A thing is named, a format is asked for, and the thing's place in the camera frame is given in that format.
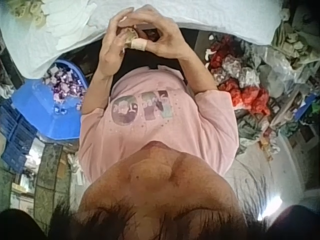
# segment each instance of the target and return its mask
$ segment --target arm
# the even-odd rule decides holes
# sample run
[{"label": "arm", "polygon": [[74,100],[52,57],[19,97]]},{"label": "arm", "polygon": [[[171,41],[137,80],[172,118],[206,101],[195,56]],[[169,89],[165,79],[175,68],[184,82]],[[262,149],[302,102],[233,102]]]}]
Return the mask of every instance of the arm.
[{"label": "arm", "polygon": [[186,80],[195,95],[217,89],[217,84],[211,73],[188,46],[178,25],[171,18],[162,16],[152,6],[146,5],[136,12],[128,14],[126,20],[119,25],[127,27],[139,23],[152,24],[161,32],[158,41],[147,41],[145,50],[159,57],[178,59]]},{"label": "arm", "polygon": [[99,63],[84,97],[82,115],[90,114],[95,109],[105,109],[109,103],[112,80],[123,61],[127,38],[126,31],[117,35],[118,23],[132,11],[132,7],[127,8],[110,19],[102,40]]},{"label": "arm", "polygon": [[185,57],[178,58],[185,78],[194,94],[217,90],[217,83],[197,54],[186,46]]},{"label": "arm", "polygon": [[109,103],[109,95],[113,76],[103,76],[96,71],[85,94],[82,115],[90,114],[95,109],[105,109]]}]

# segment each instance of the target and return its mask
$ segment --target graphic print on t-shirt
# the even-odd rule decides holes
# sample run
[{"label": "graphic print on t-shirt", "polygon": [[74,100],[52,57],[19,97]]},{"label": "graphic print on t-shirt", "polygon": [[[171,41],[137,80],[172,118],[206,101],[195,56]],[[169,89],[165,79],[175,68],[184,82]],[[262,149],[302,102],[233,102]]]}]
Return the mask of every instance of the graphic print on t-shirt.
[{"label": "graphic print on t-shirt", "polygon": [[139,108],[143,109],[144,119],[152,121],[160,112],[162,119],[172,118],[172,106],[166,90],[148,91],[141,94],[142,102],[138,103],[133,95],[122,96],[112,104],[112,119],[115,124],[126,126],[133,123],[138,115]]}]

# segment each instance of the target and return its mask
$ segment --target pink t-shirt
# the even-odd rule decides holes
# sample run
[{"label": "pink t-shirt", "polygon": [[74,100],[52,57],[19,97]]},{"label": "pink t-shirt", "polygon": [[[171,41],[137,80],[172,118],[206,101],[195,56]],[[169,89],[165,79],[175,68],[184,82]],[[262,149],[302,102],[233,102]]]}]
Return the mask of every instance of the pink t-shirt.
[{"label": "pink t-shirt", "polygon": [[230,94],[209,90],[193,99],[179,71],[135,69],[114,86],[106,110],[81,117],[79,162],[93,182],[150,141],[200,157],[224,175],[239,146]]}]

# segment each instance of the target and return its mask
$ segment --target red fabric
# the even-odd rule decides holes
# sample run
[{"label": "red fabric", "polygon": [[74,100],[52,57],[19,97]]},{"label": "red fabric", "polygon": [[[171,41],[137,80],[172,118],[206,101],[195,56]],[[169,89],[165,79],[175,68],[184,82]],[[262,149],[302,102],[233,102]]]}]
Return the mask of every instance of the red fabric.
[{"label": "red fabric", "polygon": [[211,51],[216,53],[212,56],[210,60],[210,66],[213,69],[220,68],[222,66],[222,62],[225,59],[227,55],[234,56],[234,50],[233,50],[233,41],[232,37],[230,35],[223,36],[221,42],[214,42],[211,46]]},{"label": "red fabric", "polygon": [[247,86],[241,91],[238,81],[231,77],[221,84],[218,89],[230,93],[234,107],[243,105],[252,114],[270,115],[270,110],[267,107],[269,94],[264,88]]},{"label": "red fabric", "polygon": [[245,107],[251,107],[253,101],[257,98],[260,88],[256,86],[247,86],[242,90],[241,97]]},{"label": "red fabric", "polygon": [[261,88],[259,95],[252,102],[250,112],[253,114],[264,114],[266,116],[269,116],[270,110],[267,107],[268,100],[269,100],[269,94],[267,90],[265,90],[264,88]]}]

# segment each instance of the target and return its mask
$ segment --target plastic bag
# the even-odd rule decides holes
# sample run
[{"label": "plastic bag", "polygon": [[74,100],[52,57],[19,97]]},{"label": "plastic bag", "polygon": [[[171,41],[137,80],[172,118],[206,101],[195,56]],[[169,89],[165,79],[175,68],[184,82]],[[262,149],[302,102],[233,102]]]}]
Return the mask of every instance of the plastic bag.
[{"label": "plastic bag", "polygon": [[249,86],[258,87],[260,84],[260,79],[257,71],[250,67],[243,67],[241,69],[238,80],[240,88]]}]

